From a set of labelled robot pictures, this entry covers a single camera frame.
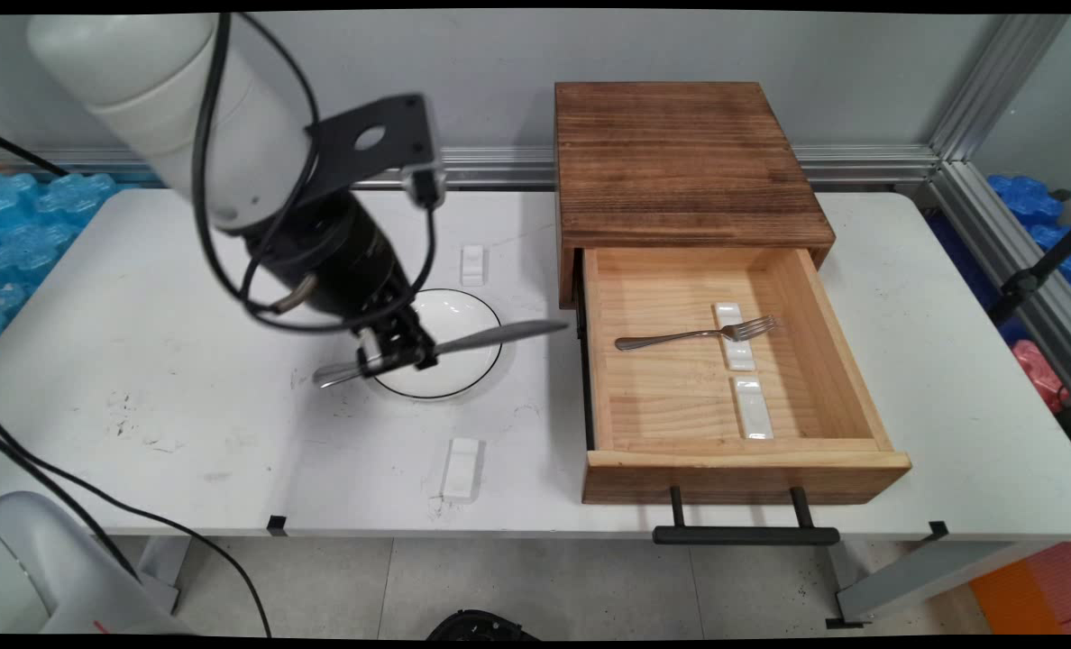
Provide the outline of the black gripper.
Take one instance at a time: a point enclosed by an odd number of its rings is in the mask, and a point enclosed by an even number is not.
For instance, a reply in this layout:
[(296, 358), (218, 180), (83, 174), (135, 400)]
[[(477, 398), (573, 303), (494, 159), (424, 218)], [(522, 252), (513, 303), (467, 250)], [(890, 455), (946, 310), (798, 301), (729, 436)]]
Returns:
[[(308, 306), (349, 322), (363, 378), (438, 364), (435, 341), (417, 311), (405, 306), (414, 295), (412, 284), (362, 203), (296, 209), (271, 239), (270, 274), (289, 291), (280, 300), (281, 312)], [(379, 321), (383, 310), (392, 314), (391, 324)], [(379, 322), (367, 324), (369, 320)]]

